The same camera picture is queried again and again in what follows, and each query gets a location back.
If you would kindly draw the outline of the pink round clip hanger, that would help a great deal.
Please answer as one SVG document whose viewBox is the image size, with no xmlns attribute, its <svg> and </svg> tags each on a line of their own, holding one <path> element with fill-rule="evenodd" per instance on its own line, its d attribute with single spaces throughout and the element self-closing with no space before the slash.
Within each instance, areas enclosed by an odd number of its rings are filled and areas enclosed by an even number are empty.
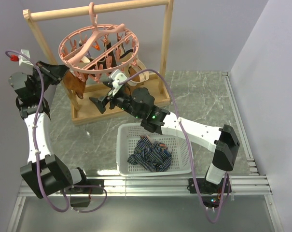
<svg viewBox="0 0 292 232">
<path fill-rule="evenodd" d="M 125 24 L 99 24 L 94 3 L 88 6 L 90 25 L 67 35 L 58 47 L 61 61 L 76 81 L 99 82 L 105 73 L 138 65 L 139 40 Z"/>
</svg>

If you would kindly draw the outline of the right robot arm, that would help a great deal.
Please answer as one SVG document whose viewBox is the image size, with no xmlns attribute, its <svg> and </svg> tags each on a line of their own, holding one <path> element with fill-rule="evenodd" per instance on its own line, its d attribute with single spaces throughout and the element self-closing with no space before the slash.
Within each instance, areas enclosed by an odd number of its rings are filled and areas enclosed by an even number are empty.
<svg viewBox="0 0 292 232">
<path fill-rule="evenodd" d="M 225 173 L 234 168 L 240 142 L 230 125 L 213 127 L 177 117 L 175 113 L 156 106 L 154 97 L 145 87 L 135 89 L 130 95 L 124 88 L 118 91 L 112 89 L 105 96 L 91 97 L 90 101 L 102 114 L 107 105 L 110 109 L 119 107 L 141 119 L 140 125 L 148 132 L 187 138 L 213 152 L 213 160 L 205 178 L 197 183 L 202 194 L 211 195 L 219 190 Z"/>
</svg>

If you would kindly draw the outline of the navy striped underwear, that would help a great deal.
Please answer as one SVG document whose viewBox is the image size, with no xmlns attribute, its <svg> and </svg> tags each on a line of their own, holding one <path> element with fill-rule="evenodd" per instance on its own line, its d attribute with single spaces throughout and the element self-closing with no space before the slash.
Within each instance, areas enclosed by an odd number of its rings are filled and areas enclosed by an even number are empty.
<svg viewBox="0 0 292 232">
<path fill-rule="evenodd" d="M 172 164 L 172 149 L 149 136 L 140 136 L 127 162 L 149 172 L 166 172 Z"/>
</svg>

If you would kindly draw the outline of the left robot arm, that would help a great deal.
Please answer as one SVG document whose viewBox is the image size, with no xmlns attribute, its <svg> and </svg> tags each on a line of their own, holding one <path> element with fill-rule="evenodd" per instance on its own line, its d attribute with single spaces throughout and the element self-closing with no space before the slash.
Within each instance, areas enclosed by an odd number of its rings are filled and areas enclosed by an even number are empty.
<svg viewBox="0 0 292 232">
<path fill-rule="evenodd" d="M 50 202 L 48 197 L 56 192 L 64 196 L 64 209 L 51 205 L 56 211 L 66 212 L 71 208 L 85 213 L 91 200 L 78 202 L 76 198 L 68 199 L 67 195 L 106 195 L 104 181 L 91 182 L 81 168 L 69 169 L 53 152 L 49 137 L 50 108 L 44 92 L 50 85 L 58 85 L 67 73 L 69 69 L 65 65 L 38 61 L 32 68 L 32 74 L 16 72 L 9 78 L 17 94 L 16 107 L 28 130 L 28 160 L 20 168 L 20 174 L 39 199 Z"/>
</svg>

